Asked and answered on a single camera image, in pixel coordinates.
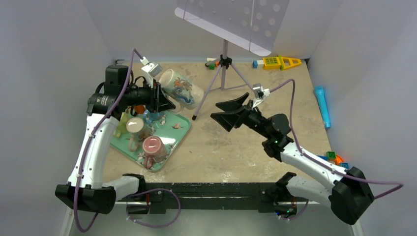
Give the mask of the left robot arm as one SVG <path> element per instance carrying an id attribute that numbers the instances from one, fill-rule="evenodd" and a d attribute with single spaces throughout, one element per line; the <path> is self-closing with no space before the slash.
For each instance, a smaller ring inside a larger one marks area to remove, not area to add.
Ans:
<path id="1" fill-rule="evenodd" d="M 76 165 L 66 184 L 59 184 L 55 196 L 73 210 L 108 214 L 115 202 L 124 197 L 134 201 L 145 198 L 147 191 L 142 175 L 124 174 L 109 183 L 103 181 L 104 164 L 110 142 L 128 107 L 143 105 L 153 113 L 172 110 L 175 105 L 155 80 L 159 72 L 145 72 L 142 87 L 130 85 L 131 69 L 109 65 L 105 81 L 88 99 L 87 126 Z"/>

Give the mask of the pink skull mug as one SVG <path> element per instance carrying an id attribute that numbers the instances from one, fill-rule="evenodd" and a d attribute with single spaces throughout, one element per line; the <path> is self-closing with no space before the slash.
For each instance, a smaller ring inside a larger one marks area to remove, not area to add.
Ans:
<path id="1" fill-rule="evenodd" d="M 168 157 L 168 152 L 161 138 L 149 136 L 143 140 L 142 149 L 144 152 L 143 166 L 150 169 L 154 163 L 162 163 Z"/>

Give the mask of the cream coral shell mug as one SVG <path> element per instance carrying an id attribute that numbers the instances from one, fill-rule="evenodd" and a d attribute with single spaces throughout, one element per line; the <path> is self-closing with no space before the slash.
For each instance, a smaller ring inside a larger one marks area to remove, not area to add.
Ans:
<path id="1" fill-rule="evenodd" d="M 130 134 L 127 149 L 131 152 L 136 151 L 143 141 L 152 135 L 150 127 L 142 118 L 131 118 L 126 123 L 126 130 Z"/>

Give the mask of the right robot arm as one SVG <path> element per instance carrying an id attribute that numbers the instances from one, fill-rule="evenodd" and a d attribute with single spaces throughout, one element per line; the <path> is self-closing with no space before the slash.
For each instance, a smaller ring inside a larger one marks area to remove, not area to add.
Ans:
<path id="1" fill-rule="evenodd" d="M 266 118 L 258 108 L 252 107 L 253 100 L 244 104 L 248 96 L 245 93 L 233 100 L 217 102 L 215 105 L 221 111 L 210 117 L 228 132 L 247 126 L 265 137 L 262 146 L 267 156 L 311 177 L 304 179 L 294 173 L 285 174 L 276 183 L 280 199 L 294 196 L 312 200 L 329 207 L 344 223 L 355 224 L 376 199 L 363 171 L 331 164 L 302 148 L 288 136 L 291 128 L 285 114 Z"/>

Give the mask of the cream dragon mug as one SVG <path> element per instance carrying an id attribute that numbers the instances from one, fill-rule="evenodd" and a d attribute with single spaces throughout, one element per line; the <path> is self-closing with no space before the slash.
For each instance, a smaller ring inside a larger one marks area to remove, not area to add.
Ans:
<path id="1" fill-rule="evenodd" d="M 179 104 L 179 108 L 172 110 L 176 115 L 184 108 L 188 110 L 197 108 L 205 94 L 201 87 L 172 69 L 166 70 L 160 76 L 159 83 L 163 91 Z"/>

